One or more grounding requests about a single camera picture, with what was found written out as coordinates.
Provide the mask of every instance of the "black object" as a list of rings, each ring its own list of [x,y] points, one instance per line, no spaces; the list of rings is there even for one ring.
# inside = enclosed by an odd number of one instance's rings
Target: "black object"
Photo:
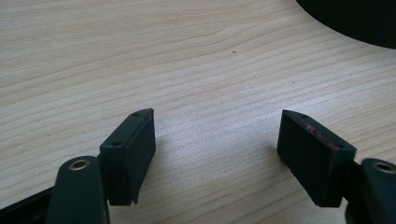
[[[348,200],[347,223],[396,223],[396,166],[353,161],[356,148],[307,115],[284,110],[277,153],[321,207]]]
[[[311,16],[335,31],[396,49],[394,0],[297,0]]]
[[[0,211],[0,223],[109,223],[111,205],[137,203],[155,153],[152,109],[134,112],[95,157],[64,163],[55,186]]]

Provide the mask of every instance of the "light wood surface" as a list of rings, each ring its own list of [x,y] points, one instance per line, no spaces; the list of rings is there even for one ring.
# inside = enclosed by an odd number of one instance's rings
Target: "light wood surface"
[[[1,208],[148,107],[157,152],[112,223],[345,223],[276,155],[282,109],[396,162],[396,50],[292,0],[2,1],[0,73]]]

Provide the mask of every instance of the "red marking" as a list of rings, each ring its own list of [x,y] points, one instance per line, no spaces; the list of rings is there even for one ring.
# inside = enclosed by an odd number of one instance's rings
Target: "red marking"
[[[336,151],[336,150],[340,149],[340,147],[337,144],[335,144],[334,142],[330,141],[329,139],[323,137],[314,126],[309,125],[309,124],[304,124],[304,126],[309,132],[311,132],[314,136],[316,136],[318,139],[320,139],[322,142],[324,142],[332,150]]]

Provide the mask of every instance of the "wooden table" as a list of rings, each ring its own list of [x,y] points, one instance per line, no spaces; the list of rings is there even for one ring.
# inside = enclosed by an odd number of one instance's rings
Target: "wooden table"
[[[148,107],[157,152],[112,223],[345,223],[277,156],[282,109],[396,162],[396,50],[295,1],[2,1],[0,31],[1,208]]]

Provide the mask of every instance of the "clamp jaw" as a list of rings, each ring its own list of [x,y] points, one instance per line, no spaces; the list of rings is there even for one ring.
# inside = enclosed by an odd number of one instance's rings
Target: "clamp jaw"
[[[284,110],[277,153],[320,207],[348,200],[346,222],[396,223],[396,166],[353,161],[356,148],[307,115]]]
[[[155,153],[154,111],[131,114],[100,146],[59,169],[55,186],[0,211],[7,223],[110,223],[110,205],[137,203]]]

